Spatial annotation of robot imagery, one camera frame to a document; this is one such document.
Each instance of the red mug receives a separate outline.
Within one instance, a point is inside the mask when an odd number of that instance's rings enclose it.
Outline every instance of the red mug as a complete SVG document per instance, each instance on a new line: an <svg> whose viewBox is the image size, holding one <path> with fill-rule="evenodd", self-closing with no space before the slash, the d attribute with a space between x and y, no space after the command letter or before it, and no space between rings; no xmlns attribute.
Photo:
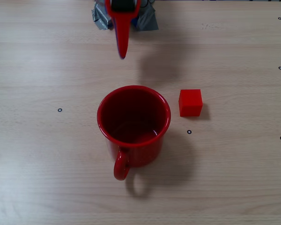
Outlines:
<svg viewBox="0 0 281 225"><path fill-rule="evenodd" d="M114 177L124 180L130 167L152 162L170 125L170 107L157 91L125 86L101 102L97 122L115 159Z"/></svg>

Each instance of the red block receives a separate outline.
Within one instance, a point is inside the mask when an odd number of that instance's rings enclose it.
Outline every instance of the red block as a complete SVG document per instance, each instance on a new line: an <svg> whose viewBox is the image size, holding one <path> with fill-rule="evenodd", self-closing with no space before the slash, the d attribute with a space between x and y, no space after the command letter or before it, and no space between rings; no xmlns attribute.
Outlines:
<svg viewBox="0 0 281 225"><path fill-rule="evenodd" d="M203 101L200 89L180 91L180 116L200 116L202 107Z"/></svg>

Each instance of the wooden table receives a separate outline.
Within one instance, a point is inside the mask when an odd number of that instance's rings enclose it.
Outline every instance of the wooden table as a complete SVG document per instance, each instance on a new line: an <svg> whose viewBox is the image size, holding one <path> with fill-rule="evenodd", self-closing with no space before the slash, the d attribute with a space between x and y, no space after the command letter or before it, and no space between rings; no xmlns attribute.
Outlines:
<svg viewBox="0 0 281 225"><path fill-rule="evenodd" d="M93 5L0 0L0 225L281 225L281 2L156 2L125 60ZM120 182L96 111L132 84L172 120ZM199 118L180 89L201 89Z"/></svg>

